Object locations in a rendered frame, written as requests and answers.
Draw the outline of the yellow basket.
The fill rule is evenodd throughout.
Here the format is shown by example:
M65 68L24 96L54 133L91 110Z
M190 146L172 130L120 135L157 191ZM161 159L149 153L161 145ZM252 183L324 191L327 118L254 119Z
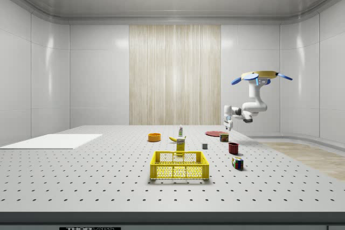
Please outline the yellow basket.
M155 151L151 179L209 179L209 163L201 151Z

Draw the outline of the drone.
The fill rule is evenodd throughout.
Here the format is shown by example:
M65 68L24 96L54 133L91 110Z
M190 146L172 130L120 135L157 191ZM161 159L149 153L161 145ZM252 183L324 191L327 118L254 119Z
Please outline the drone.
M275 71L255 71L255 72L243 73L241 77L234 79L231 82L231 85L235 85L242 80L247 80L247 81L255 80L257 85L259 85L259 78L266 78L266 84L268 85L271 82L271 79L274 79L277 76L280 76L287 80L293 80L292 78Z

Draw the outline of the white board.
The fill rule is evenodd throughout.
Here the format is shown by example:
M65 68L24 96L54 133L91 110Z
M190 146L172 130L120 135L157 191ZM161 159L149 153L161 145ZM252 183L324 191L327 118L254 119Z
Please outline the white board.
M47 134L0 149L76 149L100 136L102 134Z

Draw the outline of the yellow carton box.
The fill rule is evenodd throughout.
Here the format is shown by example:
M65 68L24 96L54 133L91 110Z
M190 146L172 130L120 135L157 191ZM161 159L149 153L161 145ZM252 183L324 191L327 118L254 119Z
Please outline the yellow carton box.
M178 138L176 140L176 151L177 156L183 156L185 151L185 138Z

